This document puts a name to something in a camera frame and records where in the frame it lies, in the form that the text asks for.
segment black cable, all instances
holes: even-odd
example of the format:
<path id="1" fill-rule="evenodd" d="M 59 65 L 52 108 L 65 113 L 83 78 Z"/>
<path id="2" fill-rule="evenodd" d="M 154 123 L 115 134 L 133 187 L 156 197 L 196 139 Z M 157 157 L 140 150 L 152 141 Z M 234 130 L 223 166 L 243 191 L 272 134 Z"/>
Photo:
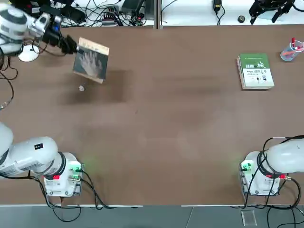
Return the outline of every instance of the black cable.
<path id="1" fill-rule="evenodd" d="M 84 179 L 81 179 L 81 181 L 82 181 L 83 183 L 85 183 L 85 184 L 92 190 L 92 192 L 93 192 L 94 195 L 95 195 L 95 198 L 99 201 L 99 203 L 100 203 L 103 207 L 105 207 L 106 209 L 114 209 L 114 208 L 116 208 L 116 207 L 109 207 L 109 206 L 107 206 L 107 205 L 100 199 L 99 195 L 97 194 L 97 192 L 96 192 L 96 190 L 95 190 L 95 188 L 94 188 L 92 179 L 90 178 L 89 174 L 86 173 L 85 171 L 80 171 L 80 172 L 84 173 L 84 174 L 87 176 L 87 178 L 89 179 L 90 183 L 87 182 L 87 181 L 84 180 Z"/>
<path id="2" fill-rule="evenodd" d="M 304 217 L 304 214 L 303 214 L 303 212 L 299 209 L 299 208 L 297 208 L 297 207 L 295 207 L 302 215 L 303 215 L 303 217 Z M 302 223 L 304 223 L 304 220 L 302 221 L 302 222 L 294 222 L 294 223 L 283 223 L 283 224 L 281 224 L 281 225 L 279 225 L 279 226 L 277 226 L 276 228 L 279 228 L 279 227 L 281 227 L 281 226 L 285 226 L 285 225 L 294 225 L 294 227 L 296 226 L 296 225 L 299 225 L 299 224 L 302 224 Z"/>
<path id="3" fill-rule="evenodd" d="M 172 2 L 170 2 L 168 5 L 166 5 L 162 10 L 161 10 L 161 22 L 162 22 L 162 13 L 163 11 L 170 5 L 172 5 L 173 3 L 175 3 L 177 0 L 173 0 Z"/>
<path id="4" fill-rule="evenodd" d="M 72 219 L 72 220 L 64 220 L 64 219 L 61 219 L 61 218 L 56 214 L 54 208 L 52 208 L 52 210 L 53 210 L 55 216 L 56 216 L 60 221 L 62 221 L 62 222 L 73 222 L 73 221 L 75 221 L 77 218 L 79 218 L 79 216 L 80 216 L 80 214 L 81 214 L 81 207 L 79 207 L 79 214 L 78 214 L 74 219 Z"/>
<path id="5" fill-rule="evenodd" d="M 224 16 L 225 13 L 226 13 L 225 8 L 223 7 L 223 5 L 221 4 L 220 6 L 223 8 L 224 12 L 223 12 L 222 16 L 220 16 L 220 18 L 219 18 L 219 16 L 218 16 L 218 14 L 216 13 L 216 16 L 217 16 L 217 18 L 218 18 L 217 25 L 220 25 L 220 20 L 223 18 L 223 16 Z"/>
<path id="6" fill-rule="evenodd" d="M 293 205 L 289 206 L 289 207 L 276 207 L 276 206 L 269 206 L 269 207 L 272 207 L 272 208 L 275 208 L 275 209 L 278 209 L 278 210 L 289 210 L 289 209 L 292 209 L 292 208 L 296 208 L 296 206 L 298 206 L 298 204 L 300 203 L 300 200 L 301 200 L 301 196 L 302 196 L 302 190 L 301 190 L 301 186 L 299 184 L 299 182 L 297 182 L 294 178 L 291 178 L 291 181 L 293 183 L 296 184 L 297 188 L 298 188 L 298 197 L 296 199 L 296 201 L 293 203 Z"/>
<path id="7" fill-rule="evenodd" d="M 294 213 L 294 209 L 291 208 L 291 212 L 293 214 L 293 218 L 294 218 L 294 228 L 296 228 L 296 223 L 295 223 L 295 213 Z"/>
<path id="8" fill-rule="evenodd" d="M 3 78 L 8 82 L 9 86 L 10 86 L 10 89 L 11 89 L 11 97 L 10 97 L 10 100 L 5 102 L 5 106 L 3 108 L 0 108 L 0 110 L 4 109 L 5 107 L 7 107 L 11 102 L 12 100 L 14 99 L 14 95 L 15 95 L 15 91 L 14 91 L 14 87 L 12 85 L 12 83 L 10 82 L 10 80 L 2 73 L 0 72 L 0 74 L 3 76 Z"/>
<path id="9" fill-rule="evenodd" d="M 269 212 L 270 212 L 271 208 L 268 209 L 267 211 L 267 226 L 268 228 L 270 228 L 270 225 L 269 225 Z"/>
<path id="10" fill-rule="evenodd" d="M 296 11 L 304 12 L 304 9 L 299 9 L 299 8 L 297 8 L 292 0 L 291 0 L 290 2 L 291 2 L 293 8 L 294 8 Z"/>

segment book cover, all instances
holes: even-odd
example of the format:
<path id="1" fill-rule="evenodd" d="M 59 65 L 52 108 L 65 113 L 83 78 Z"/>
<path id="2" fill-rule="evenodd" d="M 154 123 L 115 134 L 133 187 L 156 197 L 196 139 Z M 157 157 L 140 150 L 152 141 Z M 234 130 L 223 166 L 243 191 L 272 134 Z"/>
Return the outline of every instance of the book cover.
<path id="1" fill-rule="evenodd" d="M 265 89 L 275 85 L 266 54 L 241 54 L 239 61 L 243 88 Z"/>
<path id="2" fill-rule="evenodd" d="M 73 72 L 102 83 L 105 80 L 109 48 L 80 38 L 75 56 Z"/>

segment electronic device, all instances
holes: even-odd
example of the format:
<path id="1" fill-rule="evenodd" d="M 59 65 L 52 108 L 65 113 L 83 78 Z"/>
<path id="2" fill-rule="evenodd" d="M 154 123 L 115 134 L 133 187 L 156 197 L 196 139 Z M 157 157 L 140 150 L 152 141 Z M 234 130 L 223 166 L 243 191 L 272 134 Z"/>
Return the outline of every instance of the electronic device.
<path id="1" fill-rule="evenodd" d="M 146 0 L 144 2 L 144 16 L 147 20 L 154 20 L 154 1 L 155 0 Z"/>
<path id="2" fill-rule="evenodd" d="M 71 20 L 77 22 L 78 24 L 85 21 L 85 19 L 86 19 L 86 14 L 83 11 L 75 9 L 74 7 L 71 7 L 69 5 L 65 5 L 61 9 L 61 14 L 62 14 L 62 16 L 66 17 L 68 19 L 71 19 Z"/>
<path id="3" fill-rule="evenodd" d="M 222 4 L 222 0 L 212 0 L 213 10 L 216 14 L 218 14 L 221 4 Z"/>
<path id="4" fill-rule="evenodd" d="M 145 0 L 125 0 L 122 5 L 122 12 L 131 15 L 132 12 L 139 13 Z"/>
<path id="5" fill-rule="evenodd" d="M 60 9 L 56 9 L 48 5 L 42 5 L 40 7 L 40 12 L 47 13 L 51 16 L 59 16 L 59 17 L 61 16 Z"/>

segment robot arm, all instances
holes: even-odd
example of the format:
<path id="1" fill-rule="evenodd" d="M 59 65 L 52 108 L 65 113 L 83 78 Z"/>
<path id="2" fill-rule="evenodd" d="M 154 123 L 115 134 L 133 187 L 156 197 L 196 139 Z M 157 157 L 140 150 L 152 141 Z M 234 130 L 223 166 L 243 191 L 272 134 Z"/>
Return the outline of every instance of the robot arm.
<path id="1" fill-rule="evenodd" d="M 47 195 L 69 197 L 80 194 L 82 165 L 71 153 L 58 152 L 49 137 L 13 142 L 10 128 L 0 122 L 0 174 L 16 176 L 32 171 L 44 176 Z"/>
<path id="2" fill-rule="evenodd" d="M 244 195 L 276 195 L 281 178 L 288 173 L 304 172 L 304 138 L 272 146 L 264 154 L 266 159 L 262 152 L 253 151 L 240 164 Z"/>
<path id="3" fill-rule="evenodd" d="M 60 32 L 61 18 L 43 13 L 38 19 L 8 4 L 0 3 L 0 48 L 4 55 L 16 55 L 22 50 L 24 37 L 29 33 L 61 48 L 65 54 L 76 52 L 77 44 Z"/>

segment table surface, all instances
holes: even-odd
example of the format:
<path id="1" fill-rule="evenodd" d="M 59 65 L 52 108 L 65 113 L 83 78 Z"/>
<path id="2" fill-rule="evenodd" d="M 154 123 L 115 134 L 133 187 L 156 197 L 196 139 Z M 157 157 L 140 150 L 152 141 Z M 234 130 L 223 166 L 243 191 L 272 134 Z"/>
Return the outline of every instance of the table surface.
<path id="1" fill-rule="evenodd" d="M 243 204 L 239 162 L 269 137 L 303 134 L 304 56 L 288 63 L 279 56 L 291 34 L 304 36 L 300 25 L 63 32 L 110 48 L 107 80 L 101 85 L 73 74 L 75 56 L 15 59 L 15 98 L 0 120 L 14 142 L 47 135 L 60 151 L 74 153 L 107 204 Z M 236 58 L 259 52 L 268 54 L 275 87 L 242 91 Z M 9 96 L 2 81 L 1 100 Z M 304 184 L 302 174 L 295 177 Z M 295 200 L 292 183 L 286 186 L 270 203 Z M 69 200 L 93 204 L 85 187 Z M 1 180 L 0 202 L 45 203 L 29 180 Z"/>

